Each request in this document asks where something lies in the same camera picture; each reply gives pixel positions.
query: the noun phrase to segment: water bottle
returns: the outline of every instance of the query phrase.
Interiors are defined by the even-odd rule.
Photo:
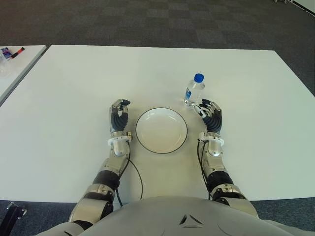
[[[196,74],[195,78],[189,82],[184,97],[185,105],[195,106],[198,104],[201,92],[205,88],[205,84],[202,82],[203,78],[202,74]]]

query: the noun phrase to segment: white plate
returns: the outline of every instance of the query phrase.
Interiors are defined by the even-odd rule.
[[[187,125],[177,112],[168,108],[154,108],[139,118],[136,134],[147,150],[165,154],[177,150],[184,143]]]

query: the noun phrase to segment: silver metal arm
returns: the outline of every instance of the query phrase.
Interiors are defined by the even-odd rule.
[[[199,134],[198,155],[202,173],[212,200],[242,210],[258,217],[253,205],[246,199],[241,190],[234,185],[223,161],[222,146],[224,140],[220,137],[222,126],[221,108],[206,99],[195,106],[195,110],[202,117],[207,126],[207,133]]]
[[[130,102],[118,99],[109,109],[111,146],[109,157],[102,164],[93,183],[73,209],[70,222],[84,221],[91,225],[113,211],[112,202],[122,172],[130,155],[131,133],[124,132],[128,122],[127,105]]]

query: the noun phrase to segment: robot forearm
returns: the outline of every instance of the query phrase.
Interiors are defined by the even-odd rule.
[[[200,162],[202,163],[202,169],[205,174],[207,189],[212,199],[214,201],[220,197],[245,199],[239,188],[233,184],[223,164],[223,139],[218,133],[208,132],[206,134],[200,133],[199,140],[204,145]]]
[[[220,107],[206,99],[195,110],[207,126],[207,133],[200,133],[199,144],[201,155],[198,155],[202,173],[206,180],[207,190],[212,200],[229,205],[257,217],[253,205],[246,199],[241,190],[234,185],[223,161],[223,139],[220,137],[222,115]]]
[[[84,221],[95,224],[113,211],[115,191],[130,155],[131,134],[124,133],[128,121],[127,105],[130,102],[119,99],[110,107],[111,146],[109,158],[101,166],[93,183],[73,209],[70,222]]]

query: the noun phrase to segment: white table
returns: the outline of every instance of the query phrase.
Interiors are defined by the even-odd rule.
[[[12,54],[21,49],[22,46],[0,46],[1,48],[7,47]],[[23,46],[25,50],[20,53],[16,58],[8,61],[10,73],[6,76],[0,76],[0,106],[5,98],[9,96],[14,87],[23,79],[28,71],[40,58],[41,54],[46,49],[44,45]]]
[[[51,46],[0,107],[0,199],[76,202],[107,158],[108,109],[131,101],[131,158],[144,197],[207,197],[196,156],[199,116],[182,104],[196,72],[223,110],[224,163],[250,200],[315,196],[315,98],[274,51]],[[180,113],[185,144],[171,154],[144,149],[139,116]],[[138,200],[130,166],[123,202]]]

